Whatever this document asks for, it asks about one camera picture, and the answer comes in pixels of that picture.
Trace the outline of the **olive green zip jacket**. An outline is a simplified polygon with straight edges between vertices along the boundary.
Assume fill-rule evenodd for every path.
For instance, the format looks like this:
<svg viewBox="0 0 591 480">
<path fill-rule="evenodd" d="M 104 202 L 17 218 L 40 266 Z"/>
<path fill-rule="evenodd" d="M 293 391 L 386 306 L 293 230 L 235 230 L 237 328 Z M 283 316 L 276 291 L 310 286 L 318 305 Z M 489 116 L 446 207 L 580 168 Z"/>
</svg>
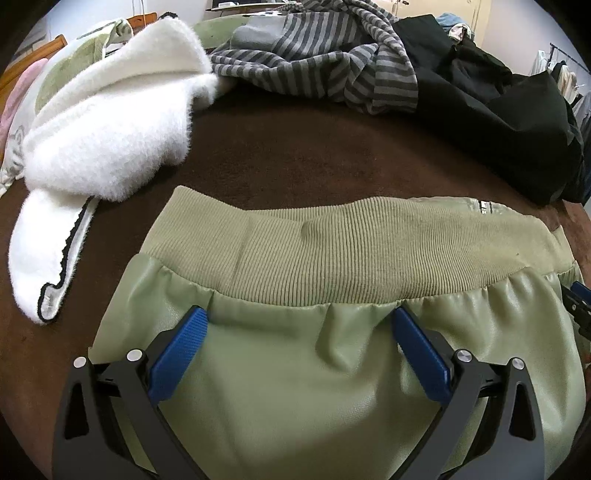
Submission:
<svg viewBox="0 0 591 480">
<path fill-rule="evenodd" d="M 89 356 L 119 360 L 200 306 L 204 346 L 161 409 L 209 477 L 386 479 L 438 409 L 387 322 L 406 304 L 481 361 L 525 361 L 553 473 L 585 410 L 590 346 L 560 297 L 581 277 L 561 228 L 494 202 L 248 211 L 178 187 Z"/>
</svg>

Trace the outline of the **clothes rack with hanging clothes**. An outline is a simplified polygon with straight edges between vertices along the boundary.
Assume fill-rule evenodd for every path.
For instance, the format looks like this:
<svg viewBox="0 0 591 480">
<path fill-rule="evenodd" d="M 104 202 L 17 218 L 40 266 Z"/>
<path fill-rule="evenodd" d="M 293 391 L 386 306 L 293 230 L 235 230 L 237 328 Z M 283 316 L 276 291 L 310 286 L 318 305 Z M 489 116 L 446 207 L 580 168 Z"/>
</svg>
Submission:
<svg viewBox="0 0 591 480">
<path fill-rule="evenodd" d="M 563 49 L 550 44 L 548 51 L 539 50 L 530 73 L 548 72 L 558 90 L 572 107 L 581 128 L 590 122 L 590 70 Z"/>
</svg>

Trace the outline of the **clothes pile on chair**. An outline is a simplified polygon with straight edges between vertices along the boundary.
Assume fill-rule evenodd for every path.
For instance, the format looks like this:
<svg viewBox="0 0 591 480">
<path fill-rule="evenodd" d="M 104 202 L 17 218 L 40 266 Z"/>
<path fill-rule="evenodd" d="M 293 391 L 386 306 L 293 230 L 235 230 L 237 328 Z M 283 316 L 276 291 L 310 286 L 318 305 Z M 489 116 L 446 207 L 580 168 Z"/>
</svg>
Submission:
<svg viewBox="0 0 591 480">
<path fill-rule="evenodd" d="M 447 33 L 449 37 L 457 42 L 460 42 L 466 38 L 471 41 L 475 40 L 475 32 L 472 30 L 470 25 L 464 21 L 461 17 L 445 12 L 436 18 L 438 24 Z"/>
</svg>

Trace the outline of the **black garment pile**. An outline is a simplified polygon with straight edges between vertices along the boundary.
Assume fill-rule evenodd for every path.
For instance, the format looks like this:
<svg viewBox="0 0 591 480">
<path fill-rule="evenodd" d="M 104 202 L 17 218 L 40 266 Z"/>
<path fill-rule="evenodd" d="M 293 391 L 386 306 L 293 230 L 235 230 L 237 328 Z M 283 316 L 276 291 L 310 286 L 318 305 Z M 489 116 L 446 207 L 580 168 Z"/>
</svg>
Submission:
<svg viewBox="0 0 591 480">
<path fill-rule="evenodd" d="M 543 206 L 585 200 L 584 141 L 548 72 L 513 73 L 431 15 L 394 26 L 418 80 L 420 121 L 450 148 Z"/>
</svg>

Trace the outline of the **white fluffy fleece garment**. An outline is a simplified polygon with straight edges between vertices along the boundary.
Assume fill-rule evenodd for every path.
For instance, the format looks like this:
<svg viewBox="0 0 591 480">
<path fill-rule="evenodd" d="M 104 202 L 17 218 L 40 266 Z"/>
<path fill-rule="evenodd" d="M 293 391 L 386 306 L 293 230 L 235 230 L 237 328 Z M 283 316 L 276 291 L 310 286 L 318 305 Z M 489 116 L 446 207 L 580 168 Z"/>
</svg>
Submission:
<svg viewBox="0 0 591 480">
<path fill-rule="evenodd" d="M 100 201 L 121 202 L 189 150 L 191 113 L 221 88 L 185 22 L 160 19 L 87 67 L 40 111 L 23 142 L 28 196 L 8 248 L 16 305 L 53 322 Z"/>
</svg>

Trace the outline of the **grey striped garment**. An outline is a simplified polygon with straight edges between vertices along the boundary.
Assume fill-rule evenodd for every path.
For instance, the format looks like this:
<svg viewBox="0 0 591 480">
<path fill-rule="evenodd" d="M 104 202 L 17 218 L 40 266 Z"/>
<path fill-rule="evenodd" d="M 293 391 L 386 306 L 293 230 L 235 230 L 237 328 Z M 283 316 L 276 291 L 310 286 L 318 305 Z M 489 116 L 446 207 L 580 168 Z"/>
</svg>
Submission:
<svg viewBox="0 0 591 480">
<path fill-rule="evenodd" d="M 397 21 L 373 1 L 304 1 L 251 18 L 211 52 L 211 63 L 219 76 L 367 114 L 414 109 L 418 80 Z"/>
</svg>

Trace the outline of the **wooden headboard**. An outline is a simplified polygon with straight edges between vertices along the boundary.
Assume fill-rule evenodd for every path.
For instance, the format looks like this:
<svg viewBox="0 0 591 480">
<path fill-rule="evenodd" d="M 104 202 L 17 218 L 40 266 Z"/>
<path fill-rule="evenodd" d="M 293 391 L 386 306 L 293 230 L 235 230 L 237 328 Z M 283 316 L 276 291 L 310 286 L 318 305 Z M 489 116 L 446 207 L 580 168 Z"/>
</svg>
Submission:
<svg viewBox="0 0 591 480">
<path fill-rule="evenodd" d="M 54 40 L 44 44 L 8 67 L 2 74 L 0 81 L 1 104 L 5 104 L 19 77 L 30 65 L 43 58 L 50 59 L 66 45 L 65 37 L 60 34 Z"/>
</svg>

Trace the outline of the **pink pillow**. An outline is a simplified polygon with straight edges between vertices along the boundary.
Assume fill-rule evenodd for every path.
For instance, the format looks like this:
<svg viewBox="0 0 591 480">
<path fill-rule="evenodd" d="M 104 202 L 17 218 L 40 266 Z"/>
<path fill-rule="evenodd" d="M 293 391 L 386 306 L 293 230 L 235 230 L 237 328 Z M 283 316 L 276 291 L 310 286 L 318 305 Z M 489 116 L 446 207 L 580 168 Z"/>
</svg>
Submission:
<svg viewBox="0 0 591 480">
<path fill-rule="evenodd" d="M 43 70 L 47 62 L 47 58 L 42 58 L 29 65 L 20 75 L 13 89 L 10 91 L 1 115 L 1 152 L 4 152 L 5 150 L 9 129 L 24 95 L 27 93 L 31 84 Z"/>
</svg>

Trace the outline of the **bear print pillow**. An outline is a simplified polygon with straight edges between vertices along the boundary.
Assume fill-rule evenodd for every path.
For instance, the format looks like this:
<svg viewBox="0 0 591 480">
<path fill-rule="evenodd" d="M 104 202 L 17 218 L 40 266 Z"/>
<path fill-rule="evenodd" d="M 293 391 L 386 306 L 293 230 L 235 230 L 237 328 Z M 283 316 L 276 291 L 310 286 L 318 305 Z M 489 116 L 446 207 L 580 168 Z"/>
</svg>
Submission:
<svg viewBox="0 0 591 480">
<path fill-rule="evenodd" d="M 90 65 L 105 58 L 107 49 L 123 44 L 133 36 L 127 20 L 115 20 L 66 45 L 48 59 L 45 67 L 24 95 L 1 152 L 1 192 L 24 175 L 22 144 L 40 110 L 70 80 Z"/>
</svg>

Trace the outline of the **green panda print duvet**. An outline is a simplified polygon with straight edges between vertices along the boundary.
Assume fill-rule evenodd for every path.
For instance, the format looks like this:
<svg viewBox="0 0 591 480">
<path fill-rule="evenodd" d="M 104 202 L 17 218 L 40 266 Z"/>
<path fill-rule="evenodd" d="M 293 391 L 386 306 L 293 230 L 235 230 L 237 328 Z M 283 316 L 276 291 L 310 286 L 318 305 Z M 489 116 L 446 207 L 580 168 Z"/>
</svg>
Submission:
<svg viewBox="0 0 591 480">
<path fill-rule="evenodd" d="M 235 29 L 249 22 L 249 15 L 231 15 L 201 21 L 192 29 L 204 50 L 213 50 L 228 41 Z"/>
</svg>

